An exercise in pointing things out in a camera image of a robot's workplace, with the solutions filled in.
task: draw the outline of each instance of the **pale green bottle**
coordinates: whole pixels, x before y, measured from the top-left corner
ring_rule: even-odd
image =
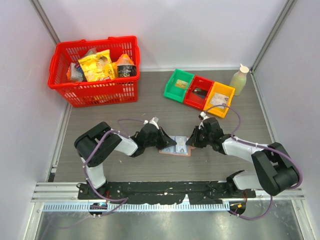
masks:
[[[230,87],[235,88],[234,95],[238,96],[242,92],[242,89],[244,89],[244,86],[247,82],[247,73],[249,72],[249,68],[247,66],[243,66],[240,64],[240,69],[237,71],[230,82]]]

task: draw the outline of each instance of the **perforated metal strip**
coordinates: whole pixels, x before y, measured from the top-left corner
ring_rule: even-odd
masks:
[[[114,209],[117,204],[108,203],[108,209],[90,209],[93,202],[46,202],[43,212],[107,212]],[[181,204],[124,204],[117,212],[187,212],[187,211],[229,211],[228,201],[223,204],[190,205],[189,202]]]

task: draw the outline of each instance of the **gray table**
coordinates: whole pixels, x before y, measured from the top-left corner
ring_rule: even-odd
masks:
[[[235,71],[190,71],[193,74],[214,81],[229,84]],[[199,110],[163,97],[165,85],[172,72],[141,72],[138,101],[94,107],[73,108],[67,126],[61,155],[55,175],[55,182],[83,182],[82,163],[74,148],[77,137],[105,121],[112,128],[119,129],[120,118],[159,118],[158,124],[168,135],[190,136],[199,124]],[[231,106],[242,117],[242,126],[236,135],[242,139],[271,143],[266,122],[258,97],[248,75],[247,84],[240,96],[235,96]],[[230,133],[238,124],[237,116],[229,111],[224,119],[218,118],[225,133]],[[125,122],[133,135],[142,125]],[[211,147],[194,149],[190,157],[159,154],[155,147],[146,149],[136,158],[113,152],[104,162],[104,173],[109,181],[201,181],[224,180],[238,170],[253,170],[249,162],[236,157],[214,152]]]

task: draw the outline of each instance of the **white wall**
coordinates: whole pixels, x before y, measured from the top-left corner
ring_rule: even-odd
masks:
[[[40,0],[61,41],[136,35],[142,69],[252,66],[286,0]]]
[[[320,224],[320,1],[299,0],[256,71],[277,140],[300,165]]]
[[[47,87],[55,45],[30,2],[1,0],[0,22],[0,233],[20,240],[66,102]]]

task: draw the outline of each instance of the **plastic storage bin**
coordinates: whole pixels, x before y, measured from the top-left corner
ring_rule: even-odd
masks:
[[[185,94],[183,103],[196,109],[203,110],[214,83],[214,81],[206,79],[204,77],[197,75],[194,76],[193,81]],[[201,89],[205,91],[206,94],[204,96],[199,96],[199,94],[195,93],[195,89]]]
[[[235,89],[231,86],[227,86],[227,85],[224,85],[219,82],[214,82],[212,89],[211,89],[211,92],[207,96],[207,100],[206,100],[205,106],[203,108],[204,111],[213,106],[211,104],[211,100],[215,96],[215,93],[222,94],[222,95],[229,97],[226,105],[230,106],[232,98],[235,94]],[[214,114],[218,117],[224,118],[226,116],[228,110],[229,110],[229,108],[227,108],[227,107],[223,107],[223,109],[220,107],[214,107],[214,108],[210,109],[208,111],[208,113],[211,113],[211,114]]]
[[[136,65],[136,76],[119,77],[109,81],[69,82],[67,71],[70,63],[77,62],[91,48],[96,48],[98,52],[110,49],[113,62],[117,61],[121,54],[128,54]],[[57,44],[51,60],[48,86],[61,94],[73,107],[136,102],[139,64],[140,52],[135,36],[61,42]]]
[[[164,96],[183,103],[186,92],[194,76],[194,74],[191,74],[189,72],[176,69],[165,85]],[[186,83],[185,88],[176,86],[178,80],[180,80],[180,83],[181,81]]]

